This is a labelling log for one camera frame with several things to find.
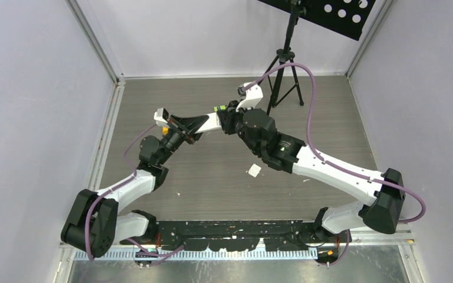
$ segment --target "white circle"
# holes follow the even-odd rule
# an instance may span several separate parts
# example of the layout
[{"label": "white circle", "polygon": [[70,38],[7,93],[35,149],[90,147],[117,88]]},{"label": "white circle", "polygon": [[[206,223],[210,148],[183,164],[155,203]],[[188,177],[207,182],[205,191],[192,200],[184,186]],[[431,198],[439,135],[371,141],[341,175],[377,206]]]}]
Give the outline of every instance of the white circle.
[{"label": "white circle", "polygon": [[355,24],[360,23],[360,20],[362,20],[362,18],[360,17],[360,15],[354,15],[354,16],[352,17],[352,21],[353,21]]},{"label": "white circle", "polygon": [[340,17],[340,18],[344,18],[346,16],[346,11],[341,9],[337,12],[337,15]]},{"label": "white circle", "polygon": [[363,8],[367,7],[367,5],[368,5],[367,0],[360,0],[359,7],[361,7],[363,9]]}]

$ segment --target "gray floor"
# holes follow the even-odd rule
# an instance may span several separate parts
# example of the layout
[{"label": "gray floor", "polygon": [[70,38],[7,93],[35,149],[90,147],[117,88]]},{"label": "gray floor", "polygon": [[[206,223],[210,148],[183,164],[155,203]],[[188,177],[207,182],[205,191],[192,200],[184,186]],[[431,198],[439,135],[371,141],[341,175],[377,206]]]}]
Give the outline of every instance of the gray floor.
[{"label": "gray floor", "polygon": [[[130,174],[122,154],[127,145],[153,123],[153,113],[165,107],[177,116],[213,111],[213,106],[237,99],[237,87],[250,78],[180,78],[129,80],[117,117],[101,187]],[[285,78],[282,89],[290,87]],[[262,84],[266,110],[270,91]],[[305,139],[311,83],[300,78],[304,107],[296,92],[271,116],[280,132]],[[319,150],[346,162],[375,169],[352,92],[344,77],[317,77],[317,104],[311,132]],[[150,133],[160,137],[157,127]],[[138,146],[129,153],[137,164]],[[262,167],[253,178],[246,171]],[[204,134],[182,147],[165,164],[169,174],[158,190],[133,202],[123,213],[141,209],[162,220],[314,219],[323,206],[340,206],[354,199],[324,183],[269,169],[237,136],[221,131]]]}]

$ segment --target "metal frame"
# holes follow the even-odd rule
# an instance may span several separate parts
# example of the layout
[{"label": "metal frame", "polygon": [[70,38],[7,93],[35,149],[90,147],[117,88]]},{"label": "metal frame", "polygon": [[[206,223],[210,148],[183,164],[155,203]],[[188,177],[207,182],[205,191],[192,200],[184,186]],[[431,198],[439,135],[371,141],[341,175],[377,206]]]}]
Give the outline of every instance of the metal frame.
[{"label": "metal frame", "polygon": [[399,246],[399,252],[410,282],[425,282],[419,270],[418,260],[414,256],[412,246]]},{"label": "metal frame", "polygon": [[110,76],[110,79],[112,80],[112,82],[117,83],[119,80],[119,77],[117,76],[114,68],[110,64],[109,59],[105,55],[105,52],[103,51],[103,49],[100,45],[100,42],[96,38],[96,35],[94,34],[94,31],[91,28],[91,25],[87,21],[86,16],[84,15],[84,12],[82,11],[79,4],[77,3],[77,0],[65,0],[65,1],[66,1],[67,5],[70,7],[72,14],[74,15],[75,19],[79,23],[84,34],[86,35],[86,38],[89,40],[91,47],[93,47],[93,50],[96,53],[96,56],[98,56],[98,59],[100,59],[101,64],[107,71],[107,74]]},{"label": "metal frame", "polygon": [[392,5],[395,1],[396,0],[385,0],[383,2],[383,5],[381,5],[381,7],[379,8],[379,12],[377,13],[376,17],[374,18],[374,21],[373,21],[372,25],[370,26],[369,30],[367,31],[367,34],[366,34],[364,40],[360,44],[360,47],[357,50],[357,53],[355,53],[355,56],[353,57],[350,67],[348,67],[348,70],[345,73],[347,78],[350,78],[353,75],[353,72],[357,68],[357,65],[359,64],[360,60],[362,59],[365,51],[367,50],[370,43],[372,42],[372,39],[376,35],[378,28],[383,23],[386,15],[390,11],[390,8],[392,7]]},{"label": "metal frame", "polygon": [[61,258],[52,283],[67,283],[74,263],[73,259],[76,249],[68,246],[68,248],[60,247],[59,250],[61,252]]},{"label": "metal frame", "polygon": [[114,89],[114,93],[112,94],[112,98],[109,102],[105,123],[103,124],[103,129],[101,131],[98,151],[94,157],[93,165],[91,167],[91,175],[87,185],[87,188],[93,191],[100,188],[101,176],[103,174],[105,162],[109,153],[110,142],[112,141],[112,134],[116,125],[117,115],[119,113],[120,102],[122,101],[125,85],[126,79],[124,77],[120,77],[119,83]]}]

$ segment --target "cable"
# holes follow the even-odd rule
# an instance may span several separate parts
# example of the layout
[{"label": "cable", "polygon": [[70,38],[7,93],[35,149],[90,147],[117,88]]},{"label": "cable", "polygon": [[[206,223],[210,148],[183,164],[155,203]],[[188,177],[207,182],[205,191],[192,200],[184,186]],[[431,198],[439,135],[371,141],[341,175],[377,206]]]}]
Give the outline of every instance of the cable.
[{"label": "cable", "polygon": [[[359,174],[359,173],[356,173],[356,172],[353,172],[351,170],[348,170],[348,169],[345,169],[337,164],[334,164],[333,162],[330,162],[330,161],[327,161],[327,160],[324,160],[324,158],[322,156],[320,156],[320,154],[318,153],[317,149],[315,148],[313,142],[311,141],[311,137],[310,137],[310,124],[311,124],[311,115],[313,114],[313,108],[315,106],[315,100],[316,100],[316,96],[317,96],[317,83],[315,81],[315,77],[313,76],[313,74],[311,73],[310,69],[308,69],[305,65],[302,65],[302,64],[299,64],[299,63],[294,63],[294,62],[290,62],[290,63],[285,63],[285,64],[282,64],[282,65],[279,65],[275,68],[273,68],[272,70],[269,70],[268,72],[266,72],[265,74],[263,74],[260,78],[258,78],[257,80],[255,80],[254,82],[248,84],[247,86],[244,87],[244,90],[248,90],[250,89],[251,87],[253,87],[254,85],[258,84],[260,81],[264,80],[266,77],[268,77],[270,74],[272,74],[273,72],[279,70],[279,69],[282,69],[282,68],[285,68],[285,67],[291,67],[291,66],[294,66],[294,67],[299,67],[299,68],[302,68],[303,70],[306,71],[306,73],[308,73],[308,75],[310,76],[310,80],[311,80],[311,100],[310,100],[310,111],[308,112],[308,121],[307,121],[307,126],[306,126],[306,138],[307,138],[307,141],[308,141],[308,146],[310,148],[310,150],[313,152],[313,154],[315,156],[317,156],[317,158],[322,161],[324,164],[329,164],[329,166],[337,169],[337,170],[340,170],[342,172],[345,172],[347,174],[350,174],[352,176],[355,176],[355,177],[358,177],[360,179],[364,179],[364,180],[367,180],[369,181],[371,178],[369,176],[366,176],[366,175],[362,175],[362,174]],[[393,187],[397,190],[400,190],[400,191],[403,191],[409,195],[411,195],[413,198],[415,198],[419,204],[421,205],[421,211],[419,212],[418,215],[416,215],[415,217],[412,217],[412,218],[409,218],[409,219],[401,219],[399,220],[400,223],[409,223],[409,222],[413,222],[413,221],[417,221],[419,220],[421,217],[424,216],[424,214],[426,213],[426,204],[425,202],[423,201],[423,199],[418,195],[416,194],[415,192],[411,191],[410,189],[407,189],[405,187],[402,187],[402,186],[399,186],[397,184],[394,184],[392,182],[388,182],[388,181],[384,181],[384,180],[379,180],[379,179],[373,179],[372,180],[373,182],[375,183],[379,183],[379,184],[382,184],[382,185],[386,185],[386,186],[390,186],[390,187]],[[348,251],[348,246],[349,246],[349,243],[350,243],[350,230],[347,230],[346,231],[346,245],[344,246],[344,250],[343,252],[341,253],[341,255],[338,257],[337,260],[335,260],[333,263],[329,264],[329,266],[333,266],[335,265],[336,263],[338,263],[339,261],[341,261],[341,259],[343,258],[343,256],[346,254],[346,252]]]}]

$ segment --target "black tripod stand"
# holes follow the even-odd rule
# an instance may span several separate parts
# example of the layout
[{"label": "black tripod stand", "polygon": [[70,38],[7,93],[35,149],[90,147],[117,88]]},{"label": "black tripod stand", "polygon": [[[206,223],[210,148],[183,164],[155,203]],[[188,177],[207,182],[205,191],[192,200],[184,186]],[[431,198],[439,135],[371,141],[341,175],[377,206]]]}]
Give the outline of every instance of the black tripod stand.
[{"label": "black tripod stand", "polygon": [[[284,43],[284,49],[279,49],[277,50],[277,56],[275,56],[274,61],[270,64],[270,66],[267,69],[267,72],[273,68],[275,63],[279,62],[279,64],[285,64],[287,61],[289,62],[294,62],[294,52],[291,51],[291,37],[293,37],[293,32],[294,32],[294,26],[297,25],[298,19],[300,16],[304,16],[306,13],[305,7],[299,6],[297,1],[290,1],[291,2],[291,16],[289,17],[289,24],[287,25],[287,32],[285,33],[285,43]],[[284,69],[279,69],[277,71],[277,76],[275,78],[275,83],[272,87],[272,82],[270,80],[270,76],[268,76],[268,82],[270,84],[270,90],[272,91],[272,95],[270,96],[270,103],[268,104],[267,108],[267,114],[270,115],[270,109],[272,107],[276,107],[279,105],[284,98],[286,98],[291,91],[296,88],[298,91],[298,96],[300,98],[300,105],[303,106],[303,98],[301,97],[301,90],[300,90],[300,83],[298,81],[298,75],[296,74],[296,68],[293,66],[293,77],[294,77],[294,85],[291,87],[287,93],[282,96],[280,100],[277,101],[278,99],[278,93],[280,91],[280,84],[282,83],[282,76],[284,75]]]}]

